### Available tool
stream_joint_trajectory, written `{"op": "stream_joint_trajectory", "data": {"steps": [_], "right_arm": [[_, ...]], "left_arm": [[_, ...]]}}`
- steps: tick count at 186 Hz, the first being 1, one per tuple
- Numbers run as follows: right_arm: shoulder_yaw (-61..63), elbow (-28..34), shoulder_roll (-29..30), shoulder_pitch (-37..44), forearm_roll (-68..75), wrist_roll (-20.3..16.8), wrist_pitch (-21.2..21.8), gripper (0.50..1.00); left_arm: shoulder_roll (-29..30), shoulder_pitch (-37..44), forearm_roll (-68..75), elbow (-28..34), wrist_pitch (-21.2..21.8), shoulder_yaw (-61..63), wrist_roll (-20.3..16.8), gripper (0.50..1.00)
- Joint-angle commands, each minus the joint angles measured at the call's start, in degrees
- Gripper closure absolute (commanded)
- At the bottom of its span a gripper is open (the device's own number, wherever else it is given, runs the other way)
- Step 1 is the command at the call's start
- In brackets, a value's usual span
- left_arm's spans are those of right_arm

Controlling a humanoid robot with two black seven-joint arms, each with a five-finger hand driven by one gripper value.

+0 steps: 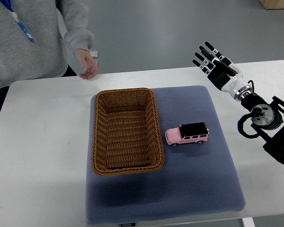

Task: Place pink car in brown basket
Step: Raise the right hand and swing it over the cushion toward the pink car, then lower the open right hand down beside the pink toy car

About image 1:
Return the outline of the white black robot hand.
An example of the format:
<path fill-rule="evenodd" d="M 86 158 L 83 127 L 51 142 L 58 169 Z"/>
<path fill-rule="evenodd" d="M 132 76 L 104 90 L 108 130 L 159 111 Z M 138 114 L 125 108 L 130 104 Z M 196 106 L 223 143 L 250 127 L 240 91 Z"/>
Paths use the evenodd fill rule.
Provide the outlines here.
<path fill-rule="evenodd" d="M 199 46 L 204 57 L 195 53 L 195 56 L 203 63 L 201 64 L 197 60 L 192 60 L 192 63 L 205 73 L 211 83 L 220 91 L 229 93 L 233 99 L 243 99 L 248 95 L 248 83 L 243 80 L 242 72 L 209 42 L 204 44 L 209 49 Z"/>

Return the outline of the grey sweater sleeve forearm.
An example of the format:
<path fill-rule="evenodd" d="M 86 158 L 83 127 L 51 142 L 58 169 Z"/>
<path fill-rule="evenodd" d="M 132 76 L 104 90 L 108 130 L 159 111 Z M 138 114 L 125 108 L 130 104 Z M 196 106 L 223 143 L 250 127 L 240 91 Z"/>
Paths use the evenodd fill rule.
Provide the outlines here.
<path fill-rule="evenodd" d="M 67 47 L 75 51 L 88 51 L 94 44 L 94 35 L 87 30 L 89 18 L 88 0 L 57 0 L 56 7 L 60 11 L 67 32 L 63 36 Z"/>

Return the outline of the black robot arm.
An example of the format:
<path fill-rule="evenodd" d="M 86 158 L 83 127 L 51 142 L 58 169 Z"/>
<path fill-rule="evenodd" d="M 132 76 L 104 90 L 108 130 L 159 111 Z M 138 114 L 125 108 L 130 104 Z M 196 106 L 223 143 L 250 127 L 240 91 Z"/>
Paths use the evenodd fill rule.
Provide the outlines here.
<path fill-rule="evenodd" d="M 249 111 L 238 120 L 238 132 L 248 139 L 261 137 L 263 149 L 284 165 L 284 101 L 274 96 L 267 103 L 255 92 L 254 82 L 245 81 L 241 70 L 209 42 L 199 49 L 193 63 L 218 90 Z"/>

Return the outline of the person's bare hand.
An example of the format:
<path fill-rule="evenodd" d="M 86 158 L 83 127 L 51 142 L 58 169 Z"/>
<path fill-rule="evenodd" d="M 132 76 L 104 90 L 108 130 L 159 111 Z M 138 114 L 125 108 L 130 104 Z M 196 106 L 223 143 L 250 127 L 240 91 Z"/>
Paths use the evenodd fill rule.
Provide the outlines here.
<path fill-rule="evenodd" d="M 83 73 L 80 74 L 80 78 L 89 80 L 94 78 L 98 74 L 98 65 L 96 64 L 89 51 L 76 49 L 74 51 L 74 55 L 79 60 L 80 66 L 83 70 Z"/>

